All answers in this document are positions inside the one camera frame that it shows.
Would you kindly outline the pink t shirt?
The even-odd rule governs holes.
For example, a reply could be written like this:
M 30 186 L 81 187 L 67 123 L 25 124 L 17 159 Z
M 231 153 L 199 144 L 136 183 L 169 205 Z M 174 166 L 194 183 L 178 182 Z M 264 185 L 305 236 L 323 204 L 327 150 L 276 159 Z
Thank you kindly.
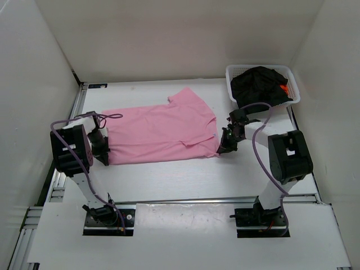
M 104 110 L 112 165 L 212 158 L 217 155 L 217 119 L 190 88 L 164 105 Z

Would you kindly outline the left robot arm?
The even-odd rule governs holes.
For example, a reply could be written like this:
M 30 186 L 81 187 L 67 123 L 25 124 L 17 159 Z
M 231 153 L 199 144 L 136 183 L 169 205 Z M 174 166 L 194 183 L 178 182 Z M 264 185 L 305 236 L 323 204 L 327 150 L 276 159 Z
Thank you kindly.
M 107 116 L 90 111 L 50 125 L 50 140 L 55 168 L 64 173 L 80 189 L 86 199 L 83 209 L 96 221 L 118 216 L 110 194 L 91 172 L 95 160 L 109 166 L 109 135 Z

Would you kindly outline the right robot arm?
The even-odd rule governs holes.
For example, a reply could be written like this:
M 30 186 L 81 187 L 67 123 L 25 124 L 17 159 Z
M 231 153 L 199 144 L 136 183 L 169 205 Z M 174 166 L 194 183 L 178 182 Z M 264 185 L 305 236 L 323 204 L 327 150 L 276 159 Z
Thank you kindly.
M 229 114 L 228 125 L 223 128 L 217 154 L 237 151 L 241 141 L 251 141 L 254 155 L 269 178 L 264 191 L 257 197 L 256 204 L 263 210 L 281 207 L 289 191 L 313 171 L 304 135 L 299 130 L 278 133 L 265 121 L 250 120 L 243 109 Z

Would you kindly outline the black t shirt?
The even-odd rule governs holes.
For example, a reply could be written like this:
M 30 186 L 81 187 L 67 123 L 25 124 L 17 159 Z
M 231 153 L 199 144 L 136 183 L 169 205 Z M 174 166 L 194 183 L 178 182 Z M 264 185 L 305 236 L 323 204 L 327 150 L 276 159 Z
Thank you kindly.
M 248 114 L 266 111 L 268 105 L 274 107 L 291 100 L 280 87 L 287 81 L 273 69 L 253 67 L 231 80 L 232 96 L 239 108 L 248 106 Z

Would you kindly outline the white plastic basket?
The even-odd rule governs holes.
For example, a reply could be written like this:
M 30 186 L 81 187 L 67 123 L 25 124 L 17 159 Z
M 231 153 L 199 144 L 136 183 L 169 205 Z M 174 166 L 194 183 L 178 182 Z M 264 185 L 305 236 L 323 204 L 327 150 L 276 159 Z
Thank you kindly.
M 285 103 L 277 105 L 277 107 L 288 107 L 292 104 L 297 104 L 300 102 L 300 92 L 299 88 L 296 84 L 295 78 L 293 73 L 291 72 L 290 68 L 285 65 L 266 65 L 266 64 L 260 64 L 260 65 L 228 65 L 226 67 L 226 85 L 227 85 L 227 91 L 229 95 L 229 99 L 231 101 L 232 107 L 234 109 L 238 109 L 237 101 L 232 96 L 232 90 L 231 90 L 231 80 L 244 73 L 245 71 L 257 67 L 257 66 L 263 66 L 268 69 L 273 69 L 279 74 L 281 74 L 283 77 L 285 77 L 287 81 L 287 95 L 291 99 L 290 101 L 287 101 Z

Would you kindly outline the blue table label sticker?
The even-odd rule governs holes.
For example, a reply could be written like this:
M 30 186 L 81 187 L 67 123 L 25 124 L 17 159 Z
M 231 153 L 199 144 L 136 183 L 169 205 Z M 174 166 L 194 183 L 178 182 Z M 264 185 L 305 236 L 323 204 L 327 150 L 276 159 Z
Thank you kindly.
M 89 84 L 88 89 L 103 89 L 107 88 L 107 83 Z

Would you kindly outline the orange garment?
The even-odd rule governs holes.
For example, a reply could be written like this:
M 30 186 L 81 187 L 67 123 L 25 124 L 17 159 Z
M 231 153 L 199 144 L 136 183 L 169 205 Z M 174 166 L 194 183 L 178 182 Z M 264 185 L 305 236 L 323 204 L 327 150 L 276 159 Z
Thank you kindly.
M 288 86 L 285 84 L 280 85 L 280 87 L 283 89 L 283 91 L 286 93 L 287 96 L 289 96 L 289 88 Z

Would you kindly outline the white front cover board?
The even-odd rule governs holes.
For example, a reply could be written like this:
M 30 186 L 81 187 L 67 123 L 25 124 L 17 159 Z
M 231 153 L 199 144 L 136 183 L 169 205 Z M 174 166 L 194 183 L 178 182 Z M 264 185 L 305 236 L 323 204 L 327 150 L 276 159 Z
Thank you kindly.
M 28 260 L 40 269 L 338 269 L 349 267 L 329 206 L 286 204 L 290 236 L 238 238 L 233 206 L 147 205 L 131 237 L 84 236 L 74 202 L 44 206 Z

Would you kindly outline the aluminium table frame rail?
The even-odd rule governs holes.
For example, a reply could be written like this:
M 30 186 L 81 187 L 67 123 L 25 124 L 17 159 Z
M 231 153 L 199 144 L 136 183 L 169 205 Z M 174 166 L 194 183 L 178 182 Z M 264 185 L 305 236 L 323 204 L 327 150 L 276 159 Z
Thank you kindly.
M 36 233 L 39 219 L 43 206 L 46 202 L 51 200 L 51 196 L 56 191 L 55 183 L 60 181 L 61 171 L 60 164 L 69 165 L 72 161 L 75 165 L 78 162 L 69 152 L 68 148 L 64 151 L 58 151 L 52 153 L 52 163 L 46 180 L 44 182 L 42 191 L 40 193 L 38 202 L 27 208 L 24 219 L 20 227 L 20 234 L 17 240 L 15 250 L 13 252 L 8 269 L 38 269 L 39 263 L 28 263 L 28 252 L 31 249 L 33 236 Z

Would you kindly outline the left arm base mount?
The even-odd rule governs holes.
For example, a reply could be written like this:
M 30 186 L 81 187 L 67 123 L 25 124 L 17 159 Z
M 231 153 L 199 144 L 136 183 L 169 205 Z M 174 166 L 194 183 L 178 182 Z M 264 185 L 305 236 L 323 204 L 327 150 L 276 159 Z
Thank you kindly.
M 96 209 L 83 205 L 83 209 L 86 211 L 83 236 L 133 236 L 135 205 L 120 205 L 122 219 L 116 210 L 107 205 Z

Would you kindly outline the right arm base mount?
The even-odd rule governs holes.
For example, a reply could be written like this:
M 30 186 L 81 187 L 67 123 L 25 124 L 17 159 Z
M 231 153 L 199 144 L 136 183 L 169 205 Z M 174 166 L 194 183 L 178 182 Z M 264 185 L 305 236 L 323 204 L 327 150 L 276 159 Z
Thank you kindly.
M 264 210 L 260 203 L 255 203 L 252 208 L 236 208 L 229 217 L 235 220 L 239 239 L 290 237 L 288 221 L 280 206 Z

